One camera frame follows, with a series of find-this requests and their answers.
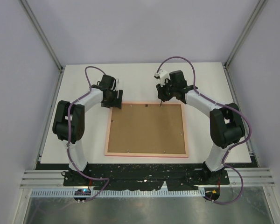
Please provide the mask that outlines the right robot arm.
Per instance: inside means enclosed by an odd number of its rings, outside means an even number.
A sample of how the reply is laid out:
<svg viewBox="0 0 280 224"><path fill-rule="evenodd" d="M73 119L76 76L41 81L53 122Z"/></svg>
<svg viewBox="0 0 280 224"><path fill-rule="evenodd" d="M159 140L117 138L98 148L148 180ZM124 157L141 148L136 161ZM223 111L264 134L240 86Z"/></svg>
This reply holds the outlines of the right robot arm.
<svg viewBox="0 0 280 224"><path fill-rule="evenodd" d="M167 72L158 70L154 77L160 83L156 85L158 99L162 102L176 98L196 108L210 120L210 137L213 145L202 168L202 180L212 184L224 171L224 161L236 143L245 135L245 128L238 106L235 103L219 105L213 99L199 93L197 87L188 85L181 70Z"/></svg>

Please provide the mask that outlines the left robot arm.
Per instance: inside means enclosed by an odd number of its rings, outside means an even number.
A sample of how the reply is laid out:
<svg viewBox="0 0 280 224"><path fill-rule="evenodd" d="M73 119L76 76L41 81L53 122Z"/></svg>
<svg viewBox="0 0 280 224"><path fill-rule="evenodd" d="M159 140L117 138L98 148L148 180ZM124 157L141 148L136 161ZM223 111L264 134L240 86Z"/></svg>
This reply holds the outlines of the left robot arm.
<svg viewBox="0 0 280 224"><path fill-rule="evenodd" d="M69 175L79 185L84 186L90 180L87 170L88 161L85 158L82 137L85 132L85 114L93 106L101 104L105 108L122 108L123 90L117 90L118 80L109 75L103 75L101 81L91 85L89 90L72 102L61 100L57 104L52 131L66 148L69 159Z"/></svg>

